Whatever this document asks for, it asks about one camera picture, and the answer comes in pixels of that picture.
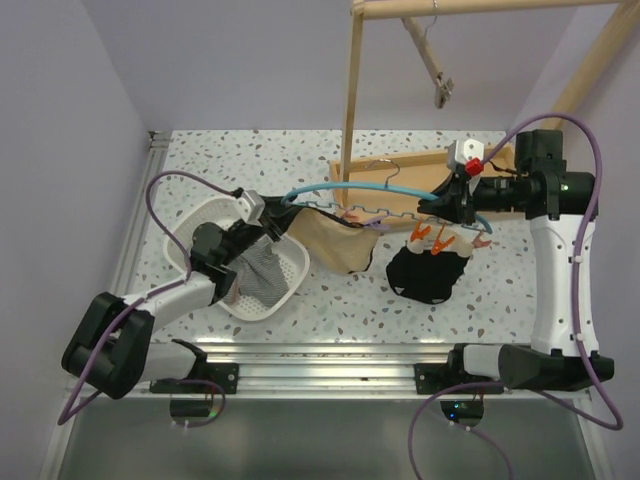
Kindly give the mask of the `blue plastic clip hanger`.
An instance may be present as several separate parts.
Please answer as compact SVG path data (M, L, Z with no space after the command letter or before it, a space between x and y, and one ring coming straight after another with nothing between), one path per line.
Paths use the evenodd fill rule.
M443 196L436 195L431 192L426 192L426 191L418 190L415 188L391 185L388 180L385 180L384 183L329 181L324 183L311 184L311 185L290 190L284 196L281 197L280 203L283 205L294 205L294 206L318 206L319 208L332 208L332 207L339 208L339 204L337 202L319 204L316 201L300 201L299 200L299 197L303 194L313 193L314 191L329 191L329 190L346 190L346 191L366 190L366 191L413 197L419 200L424 200L427 203L433 203L433 202L436 202L437 200L444 199ZM409 211L395 212L393 209L382 208L382 207L374 210L374 209L365 207L361 204L357 204L352 207L349 207L349 206L343 207L343 210L347 210L347 211L352 209L360 209L363 212L373 214L374 216L383 215L386 217L395 217L399 219L402 219L404 217L409 217L414 221L420 220L417 213L412 213Z

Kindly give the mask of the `grey striped underwear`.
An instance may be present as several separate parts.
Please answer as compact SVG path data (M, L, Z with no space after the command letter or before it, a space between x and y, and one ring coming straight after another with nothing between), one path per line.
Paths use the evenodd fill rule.
M279 256L268 238L252 245L233 260L229 268L236 273L236 279L224 297L227 304L236 303L240 296L249 296L269 309L289 291Z

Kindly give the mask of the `beige underwear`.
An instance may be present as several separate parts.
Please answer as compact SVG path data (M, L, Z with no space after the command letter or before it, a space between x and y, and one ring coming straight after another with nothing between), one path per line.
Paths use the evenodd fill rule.
M299 211L287 234L325 269L341 275L366 271L381 236L378 230L312 208Z

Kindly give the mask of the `black underwear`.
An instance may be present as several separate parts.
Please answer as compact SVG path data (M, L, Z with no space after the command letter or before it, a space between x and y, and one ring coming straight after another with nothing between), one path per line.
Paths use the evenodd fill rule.
M430 305L450 299L474 246L456 240L436 254L433 248L426 239L407 241L387 264L387 280L396 295Z

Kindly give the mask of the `wooden clip hanger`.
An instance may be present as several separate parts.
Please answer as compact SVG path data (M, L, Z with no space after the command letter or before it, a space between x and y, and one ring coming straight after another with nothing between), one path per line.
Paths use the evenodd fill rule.
M450 100L454 88L454 82L451 78L446 78L441 68L441 62L437 58L435 51L431 47L427 34L430 27L437 22L438 16L434 15L432 22L422 28L416 17L402 18L402 24L410 35L416 50L435 87L434 104L437 109L443 109Z

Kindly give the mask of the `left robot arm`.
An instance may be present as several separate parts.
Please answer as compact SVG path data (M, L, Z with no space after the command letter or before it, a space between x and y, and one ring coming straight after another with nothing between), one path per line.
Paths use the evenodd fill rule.
M164 252L177 278L137 294L97 295L62 368L112 399L168 379L185 392L201 390L209 379L203 351L179 340L154 344L152 335L194 311L229 309L233 295L254 298L264 311L279 308L308 269L306 249L287 233L299 212L254 191L201 202L166 234Z

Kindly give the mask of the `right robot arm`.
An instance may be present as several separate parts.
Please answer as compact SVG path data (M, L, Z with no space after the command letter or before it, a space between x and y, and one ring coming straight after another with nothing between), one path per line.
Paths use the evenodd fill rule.
M518 344L457 344L438 376L457 392L480 380L509 389L577 391L614 376L614 361L599 352L592 319L591 240L597 216L596 180L571 172L559 130L517 134L515 172L486 176L483 143L458 140L447 148L447 179L421 213L464 226L483 211L522 212L536 256L536 313L531 339Z

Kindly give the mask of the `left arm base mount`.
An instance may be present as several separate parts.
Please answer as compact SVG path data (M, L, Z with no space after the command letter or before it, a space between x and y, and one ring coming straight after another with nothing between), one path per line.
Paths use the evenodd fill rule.
M172 394L202 395L202 399L171 399L169 412L176 422L189 425L212 422L225 408L226 396L237 392L240 378L237 363L207 363L190 379L170 379Z

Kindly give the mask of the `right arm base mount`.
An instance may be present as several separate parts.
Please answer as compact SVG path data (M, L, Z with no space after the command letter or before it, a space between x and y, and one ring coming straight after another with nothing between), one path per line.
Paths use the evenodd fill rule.
M471 375L464 370L456 371L446 363L416 363L413 368L418 395L432 395L456 385L488 383L488 386L457 391L457 397L453 400L440 400L443 415L454 423L477 425L484 416L484 397L504 392L503 387L493 385L492 379Z

